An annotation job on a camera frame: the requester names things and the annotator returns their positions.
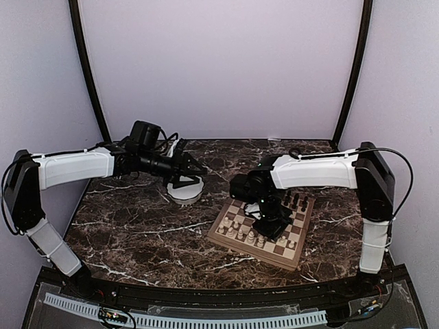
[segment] table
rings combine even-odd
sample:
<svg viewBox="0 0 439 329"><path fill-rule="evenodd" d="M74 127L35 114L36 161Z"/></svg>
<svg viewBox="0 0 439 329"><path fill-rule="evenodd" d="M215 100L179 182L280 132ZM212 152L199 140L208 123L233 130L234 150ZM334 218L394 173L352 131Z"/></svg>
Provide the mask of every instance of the table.
<svg viewBox="0 0 439 329"><path fill-rule="evenodd" d="M93 276L157 287L247 289L324 282L354 276L362 222L346 188L297 188L316 199L299 267L288 271L210 243L206 234L228 197L228 183L263 156L331 152L327 141L189 141L186 150L208 168L205 191L182 207L161 181L140 173L93 180L65 236Z"/></svg>

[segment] chessboard border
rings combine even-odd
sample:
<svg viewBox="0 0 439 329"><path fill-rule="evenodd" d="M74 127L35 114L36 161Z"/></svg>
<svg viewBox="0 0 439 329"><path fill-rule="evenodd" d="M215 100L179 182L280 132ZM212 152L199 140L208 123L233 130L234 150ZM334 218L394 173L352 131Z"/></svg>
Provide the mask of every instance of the chessboard border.
<svg viewBox="0 0 439 329"><path fill-rule="evenodd" d="M302 193L299 194L299 199L303 199L306 195L303 195ZM285 257L282 257L280 255L276 255L272 252L267 252L263 249L259 249L258 252L260 253L258 256L255 256L253 254L254 247L251 245L247 245L242 242L234 241L226 236L219 235L216 231L218 226L220 225L221 221L218 221L218 218L223 219L226 213L228 212L229 206L232 206L234 199L229 197L221 211L219 212L217 218L213 222L213 225L211 226L211 229L207 233L207 239L212 242L216 243L218 245L221 245L223 247L232 249L235 252L243 252L249 254L249 256L255 257L256 259L269 263L274 266L282 267L283 269L288 269L290 271L295 271L300 260L300 255L302 254L303 245L305 244L305 239L307 237L308 228L309 228L309 222L311 220L311 214L312 210L314 209L314 202L315 199L308 198L308 207L307 211L305 213L305 218L303 219L303 227L300 230L300 236L299 241L297 242L297 246L295 249L295 254L292 260L289 260Z"/></svg>

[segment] perforated metal strip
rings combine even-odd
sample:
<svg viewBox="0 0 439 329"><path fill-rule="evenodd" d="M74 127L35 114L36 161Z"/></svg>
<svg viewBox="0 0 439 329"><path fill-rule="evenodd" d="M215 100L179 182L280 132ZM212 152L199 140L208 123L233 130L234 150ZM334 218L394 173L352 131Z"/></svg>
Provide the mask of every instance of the perforated metal strip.
<svg viewBox="0 0 439 329"><path fill-rule="evenodd" d="M99 306L97 305L77 302L52 293L46 293L44 303L87 319L99 321L97 317ZM283 329L305 328L327 323L326 312L324 310L284 317L239 320L179 319L173 317L155 317L135 312L130 312L130 314L136 319L138 329ZM111 320L107 321L109 323L120 324ZM124 328L133 328L131 319L128 320Z"/></svg>

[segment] black pole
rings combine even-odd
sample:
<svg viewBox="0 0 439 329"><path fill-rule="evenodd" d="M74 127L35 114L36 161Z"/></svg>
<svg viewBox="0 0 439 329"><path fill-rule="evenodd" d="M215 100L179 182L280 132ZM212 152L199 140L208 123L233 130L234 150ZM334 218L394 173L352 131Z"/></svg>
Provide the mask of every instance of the black pole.
<svg viewBox="0 0 439 329"><path fill-rule="evenodd" d="M335 128L334 136L331 144L334 148L338 148L338 144L343 135L344 126L348 120L349 110L351 109L352 100L357 87L361 63L363 62L364 49L366 48L366 40L368 38L370 16L372 14L373 0L364 0L363 14L361 15L361 23L359 26L357 48L355 49L354 61L352 64L351 76L349 77L348 88L344 96L342 110L338 118L337 127Z"/></svg>
<svg viewBox="0 0 439 329"><path fill-rule="evenodd" d="M87 48L85 45L84 32L82 30L80 9L78 0L69 0L71 23L73 32L75 34L76 47L78 48L78 55L82 66L82 74L84 75L85 83L87 85L88 95L90 96L93 112L101 131L102 138L105 142L111 142L110 132L108 131L105 122L104 113L102 112L99 97L97 96L95 80L91 73L90 62L88 61Z"/></svg>

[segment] robotic arm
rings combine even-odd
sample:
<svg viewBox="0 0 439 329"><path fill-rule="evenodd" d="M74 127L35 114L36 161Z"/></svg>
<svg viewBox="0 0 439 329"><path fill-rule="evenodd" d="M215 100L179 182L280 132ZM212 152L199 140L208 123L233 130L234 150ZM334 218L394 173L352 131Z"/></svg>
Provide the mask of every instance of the robotic arm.
<svg viewBox="0 0 439 329"><path fill-rule="evenodd" d="M173 188L197 184L198 175L206 174L206 169L183 151L187 142L174 143L172 156L164 156L156 146L160 132L157 125L137 121L131 134L119 143L101 143L79 152L31 155L22 150L15 155L2 189L14 226L83 293L91 290L90 271L46 219L40 191L67 182L133 171L162 177L163 184L170 183ZM180 181L182 176L189 179Z"/></svg>
<svg viewBox="0 0 439 329"><path fill-rule="evenodd" d="M341 186L356 189L363 217L363 245L359 269L378 273L388 246L393 220L394 176L375 146L332 154L269 156L248 173L230 182L230 196L260 212L253 228L272 240L291 224L292 211L281 200L288 188Z"/></svg>

